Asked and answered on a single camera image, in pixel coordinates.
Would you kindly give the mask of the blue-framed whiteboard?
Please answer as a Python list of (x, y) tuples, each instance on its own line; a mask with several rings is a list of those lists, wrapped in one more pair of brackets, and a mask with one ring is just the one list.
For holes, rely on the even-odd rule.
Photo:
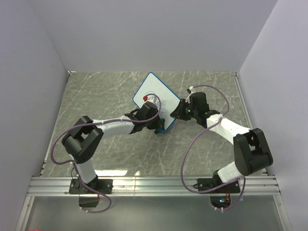
[(137, 107), (141, 108), (144, 103), (143, 98), (147, 94), (155, 94), (161, 101), (162, 106), (159, 117), (165, 120), (165, 125), (164, 131), (160, 129), (159, 132), (166, 133), (176, 120), (175, 118), (171, 117), (170, 114), (179, 105), (180, 97), (153, 72), (147, 74), (135, 92), (134, 96), (132, 97), (132, 100)]

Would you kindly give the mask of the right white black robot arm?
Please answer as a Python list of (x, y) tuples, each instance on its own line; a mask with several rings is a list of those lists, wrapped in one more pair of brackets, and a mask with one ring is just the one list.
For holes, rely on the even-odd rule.
[(234, 161), (214, 172), (204, 190), (196, 193), (224, 192), (231, 183), (245, 178), (273, 164), (273, 157), (264, 132), (240, 126), (216, 110), (209, 109), (207, 103), (188, 103), (181, 99), (170, 114), (180, 120), (194, 118), (205, 131), (213, 131), (233, 145)]

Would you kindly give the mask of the blue heart-shaped eraser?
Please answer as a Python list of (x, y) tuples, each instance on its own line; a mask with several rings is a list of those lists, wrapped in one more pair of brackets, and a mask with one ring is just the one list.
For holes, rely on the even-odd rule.
[(165, 132), (165, 120), (163, 118), (157, 119), (156, 128), (154, 133), (164, 133)]

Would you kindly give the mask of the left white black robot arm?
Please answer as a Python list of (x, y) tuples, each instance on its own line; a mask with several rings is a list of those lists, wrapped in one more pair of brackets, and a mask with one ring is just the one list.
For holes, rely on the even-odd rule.
[(135, 109), (121, 117), (105, 121), (91, 120), (88, 116), (79, 119), (76, 128), (62, 139), (62, 145), (74, 161), (81, 189), (85, 193), (100, 192), (92, 157), (101, 141), (117, 135), (127, 135), (144, 128), (159, 133), (165, 130), (165, 120), (156, 115), (157, 108)]

